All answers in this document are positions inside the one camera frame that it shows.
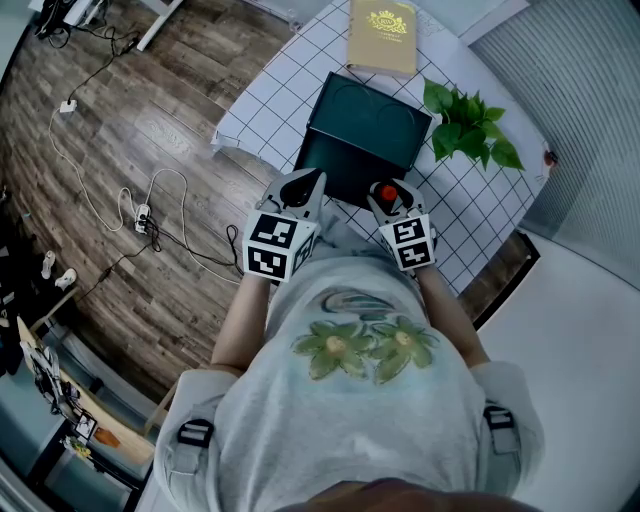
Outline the table with white checked tablecloth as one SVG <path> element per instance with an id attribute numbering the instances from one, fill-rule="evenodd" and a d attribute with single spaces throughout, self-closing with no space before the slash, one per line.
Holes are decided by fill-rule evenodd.
<path id="1" fill-rule="evenodd" d="M 215 147 L 238 147 L 282 173 L 301 149 L 312 108 L 330 73 L 346 74 L 349 0 L 326 3 L 277 52 L 219 123 Z M 472 29 L 456 33 L 434 7 L 416 13 L 417 72 L 394 78 L 356 72 L 355 78 L 413 106 L 434 81 L 478 95 L 504 113 L 499 129 L 516 147 L 522 168 L 482 165 L 456 153 L 437 161 L 425 142 L 409 171 L 440 231 L 436 261 L 450 287 L 463 291 L 516 229 L 548 179 L 547 143 L 516 100 L 471 51 Z"/>

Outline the person's left forearm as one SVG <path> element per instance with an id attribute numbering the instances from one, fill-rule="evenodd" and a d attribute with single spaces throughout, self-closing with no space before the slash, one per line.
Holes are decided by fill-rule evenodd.
<path id="1" fill-rule="evenodd" d="M 215 342 L 213 368 L 242 375 L 264 344 L 271 283 L 245 274 Z"/>

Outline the person's grey trousers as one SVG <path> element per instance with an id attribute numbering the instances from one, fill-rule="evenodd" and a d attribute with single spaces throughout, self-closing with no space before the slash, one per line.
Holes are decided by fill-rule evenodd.
<path id="1" fill-rule="evenodd" d="M 318 217 L 320 232 L 314 243 L 312 261 L 338 257 L 374 257 L 390 259 L 375 242 L 369 242 L 341 220 L 330 209 L 322 209 Z"/>

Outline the wooden side desk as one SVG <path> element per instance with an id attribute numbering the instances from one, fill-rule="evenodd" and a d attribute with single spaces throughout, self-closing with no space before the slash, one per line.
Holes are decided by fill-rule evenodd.
<path id="1" fill-rule="evenodd" d="M 55 350 L 45 346 L 20 317 L 16 322 L 25 363 L 52 412 L 62 415 L 73 426 L 82 412 L 89 413 L 97 421 L 97 427 L 111 431 L 120 440 L 116 450 L 122 455 L 138 465 L 149 461 L 153 457 L 154 444 L 117 418 L 94 393 L 61 368 Z"/>

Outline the person's right forearm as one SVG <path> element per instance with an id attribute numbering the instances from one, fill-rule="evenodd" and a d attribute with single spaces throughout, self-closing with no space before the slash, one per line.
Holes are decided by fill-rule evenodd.
<path id="1" fill-rule="evenodd" d="M 433 328 L 456 348 L 469 368 L 490 361 L 473 323 L 435 266 L 415 270 L 426 314 Z"/>

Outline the glass partition with blinds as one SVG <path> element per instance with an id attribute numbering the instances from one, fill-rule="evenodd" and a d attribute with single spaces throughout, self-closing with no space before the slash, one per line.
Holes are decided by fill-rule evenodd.
<path id="1" fill-rule="evenodd" d="M 524 227 L 640 290 L 640 0 L 531 0 L 471 47 L 558 158 Z"/>

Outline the white metal-frame desk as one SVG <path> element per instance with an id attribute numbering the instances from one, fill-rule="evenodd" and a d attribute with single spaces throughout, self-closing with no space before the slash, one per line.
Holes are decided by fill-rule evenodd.
<path id="1" fill-rule="evenodd" d="M 39 17 L 39 13 L 29 8 L 29 5 L 32 0 L 27 0 L 27 1 L 28 1 L 28 9 L 37 14 L 36 16 L 36 20 L 37 20 Z M 51 36 L 59 33 L 63 33 L 67 36 L 70 36 L 71 32 L 74 30 L 77 30 L 77 31 L 88 30 L 89 32 L 91 32 L 90 25 L 95 20 L 98 20 L 99 17 L 100 17 L 100 20 L 102 21 L 102 25 L 101 26 L 96 25 L 95 28 L 96 29 L 106 28 L 106 19 L 105 19 L 106 12 L 109 9 L 109 6 L 113 3 L 113 1 L 114 0 L 105 0 L 104 5 L 98 10 L 98 13 L 96 14 L 96 16 L 88 24 L 82 25 L 79 27 L 72 27 L 68 31 L 63 31 L 62 29 L 59 29 L 56 32 L 54 32 Z M 148 44 L 155 37 L 158 31 L 163 27 L 163 25 L 169 20 L 169 18 L 175 12 L 175 10 L 182 4 L 183 0 L 138 0 L 138 1 L 141 2 L 147 9 L 149 9 L 155 14 L 155 20 L 151 24 L 150 28 L 143 35 L 132 36 L 133 41 L 137 44 L 136 49 L 142 52 L 146 49 Z"/>

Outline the dark green box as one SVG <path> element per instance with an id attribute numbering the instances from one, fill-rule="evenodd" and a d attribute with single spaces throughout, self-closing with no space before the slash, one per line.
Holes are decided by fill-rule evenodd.
<path id="1" fill-rule="evenodd" d="M 432 117 L 356 80 L 331 72 L 306 124 L 296 170 L 327 175 L 325 194 L 369 207 L 371 185 L 405 177 Z"/>

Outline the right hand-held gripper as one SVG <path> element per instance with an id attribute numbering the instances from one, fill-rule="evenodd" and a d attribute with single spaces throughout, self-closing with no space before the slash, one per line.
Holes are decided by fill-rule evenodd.
<path id="1" fill-rule="evenodd" d="M 436 262 L 434 238 L 423 194 L 410 183 L 393 179 L 398 197 L 393 200 L 367 195 L 367 202 L 379 225 L 378 231 L 390 254 L 402 271 L 433 265 Z M 399 219 L 399 212 L 407 214 Z"/>

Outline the black gear on white desk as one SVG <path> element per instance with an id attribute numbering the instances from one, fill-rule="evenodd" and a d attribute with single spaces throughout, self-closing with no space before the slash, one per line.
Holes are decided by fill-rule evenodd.
<path id="1" fill-rule="evenodd" d="M 37 11 L 35 35 L 41 39 L 59 29 L 88 24 L 104 5 L 105 0 L 32 0 L 29 8 Z"/>

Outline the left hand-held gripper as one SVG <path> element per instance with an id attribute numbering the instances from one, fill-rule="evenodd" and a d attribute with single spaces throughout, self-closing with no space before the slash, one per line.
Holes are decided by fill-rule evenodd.
<path id="1" fill-rule="evenodd" d="M 327 175 L 319 168 L 291 171 L 274 180 L 249 213 L 242 240 L 243 270 L 288 282 L 310 258 Z"/>

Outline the small yellow green toy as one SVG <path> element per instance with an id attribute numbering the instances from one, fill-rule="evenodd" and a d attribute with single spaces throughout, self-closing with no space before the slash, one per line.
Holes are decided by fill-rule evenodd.
<path id="1" fill-rule="evenodd" d="M 80 458 L 87 459 L 91 456 L 91 449 L 87 447 L 87 440 L 82 436 L 66 435 L 62 440 L 62 444 L 66 450 L 73 452 Z"/>

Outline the green potted plant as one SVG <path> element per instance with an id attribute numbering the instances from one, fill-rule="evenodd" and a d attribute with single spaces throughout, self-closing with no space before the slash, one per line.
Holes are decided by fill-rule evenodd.
<path id="1" fill-rule="evenodd" d="M 506 110 L 489 107 L 479 93 L 469 97 L 457 87 L 424 79 L 423 105 L 441 117 L 441 123 L 431 135 L 435 161 L 452 158 L 461 152 L 473 161 L 479 160 L 487 170 L 489 160 L 498 166 L 524 170 L 518 151 L 497 123 Z"/>

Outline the yellow hardcover book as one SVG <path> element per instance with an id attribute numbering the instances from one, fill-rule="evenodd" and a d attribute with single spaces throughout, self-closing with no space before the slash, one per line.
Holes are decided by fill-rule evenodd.
<path id="1" fill-rule="evenodd" d="M 416 8 L 396 0 L 350 0 L 346 67 L 411 78 L 417 71 Z"/>

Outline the small framed picture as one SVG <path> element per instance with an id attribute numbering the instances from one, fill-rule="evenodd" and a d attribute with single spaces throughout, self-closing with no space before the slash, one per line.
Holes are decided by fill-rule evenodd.
<path id="1" fill-rule="evenodd" d="M 74 426 L 74 431 L 86 443 L 91 439 L 96 428 L 97 421 L 89 413 L 82 412 Z"/>

